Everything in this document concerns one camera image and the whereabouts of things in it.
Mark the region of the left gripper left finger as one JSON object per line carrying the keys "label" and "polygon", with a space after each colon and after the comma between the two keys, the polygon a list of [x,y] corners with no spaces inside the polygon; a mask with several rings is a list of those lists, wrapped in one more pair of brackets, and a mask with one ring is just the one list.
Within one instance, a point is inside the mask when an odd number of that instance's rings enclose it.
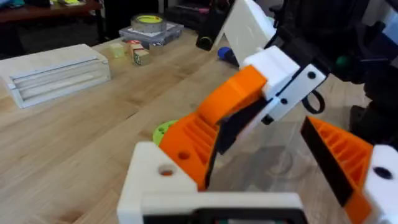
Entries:
{"label": "left gripper left finger", "polygon": [[146,194],[196,192],[197,184],[154,142],[135,145],[117,207],[119,223],[143,223]]}

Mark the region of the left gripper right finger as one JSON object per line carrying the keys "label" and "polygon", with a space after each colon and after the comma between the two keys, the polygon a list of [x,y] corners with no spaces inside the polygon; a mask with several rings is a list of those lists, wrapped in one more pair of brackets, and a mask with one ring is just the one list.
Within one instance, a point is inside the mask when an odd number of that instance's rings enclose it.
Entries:
{"label": "left gripper right finger", "polygon": [[351,223],[397,224],[397,150],[307,116],[300,133]]}

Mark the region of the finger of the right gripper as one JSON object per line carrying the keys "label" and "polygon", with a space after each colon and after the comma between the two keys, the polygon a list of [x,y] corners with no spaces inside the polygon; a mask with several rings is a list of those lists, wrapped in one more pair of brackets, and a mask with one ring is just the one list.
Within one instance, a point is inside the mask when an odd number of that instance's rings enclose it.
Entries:
{"label": "finger of the right gripper", "polygon": [[264,96],[221,120],[221,129],[216,138],[216,151],[224,154],[238,139],[250,133],[258,123],[271,124],[283,118],[296,104],[303,103],[311,114],[325,110],[325,100],[316,88],[327,75],[313,65],[308,65],[267,100]]}
{"label": "finger of the right gripper", "polygon": [[216,124],[260,97],[273,98],[298,70],[299,65],[276,46],[258,51],[246,57],[238,73],[208,95],[198,114]]}

